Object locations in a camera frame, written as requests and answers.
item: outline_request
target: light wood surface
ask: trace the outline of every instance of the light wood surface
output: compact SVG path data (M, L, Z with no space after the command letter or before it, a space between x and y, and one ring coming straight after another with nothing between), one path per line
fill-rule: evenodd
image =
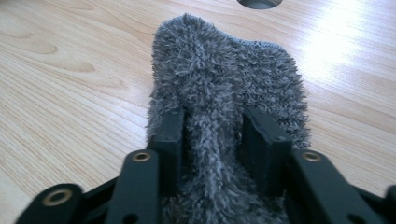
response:
M396 184L393 0L267 10L236 0L0 0L0 223L55 184L106 182L146 146L153 34L185 12L284 47L303 75L312 149L377 195Z

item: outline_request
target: fuzzy gray sock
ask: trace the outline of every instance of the fuzzy gray sock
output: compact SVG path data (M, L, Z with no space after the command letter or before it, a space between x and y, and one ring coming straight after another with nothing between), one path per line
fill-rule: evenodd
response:
M182 107L191 147L182 192L163 201L164 223L288 223L283 200L258 196L235 150L244 106L271 114L293 149L308 147L294 60L276 44L237 39L191 15L161 25L152 56L148 138L164 113Z

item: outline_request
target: black clamp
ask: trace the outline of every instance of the black clamp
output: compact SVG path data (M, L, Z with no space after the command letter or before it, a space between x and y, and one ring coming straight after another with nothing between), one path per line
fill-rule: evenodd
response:
M74 184L46 189L17 224L162 223L161 197L177 195L188 165L183 123L183 110L170 111L148 149L126 157L119 177L86 193ZM285 196L291 224L396 223L396 186L384 199L350 186L323 154L292 151L290 137L259 110L244 112L237 156L262 197Z

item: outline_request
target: screw hole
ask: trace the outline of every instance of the screw hole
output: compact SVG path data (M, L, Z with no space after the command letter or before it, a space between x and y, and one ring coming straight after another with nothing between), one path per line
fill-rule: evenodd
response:
M277 7L282 0L237 0L244 7L252 9L269 9Z
M314 153L314 152L305 152L303 154L304 159L308 160L308 161L320 161L321 157L319 156L318 153Z
M129 214L124 217L122 220L123 224L135 224L139 220L139 217L136 214Z
M150 159L150 155L147 152L140 152L134 155L134 161L148 161Z
M73 195L70 189L56 189L49 193L43 200L45 206L51 207L67 202Z
M349 221L352 222L353 224L365 224L366 223L362 217L353 215L353 214L348 214L347 219L349 219Z

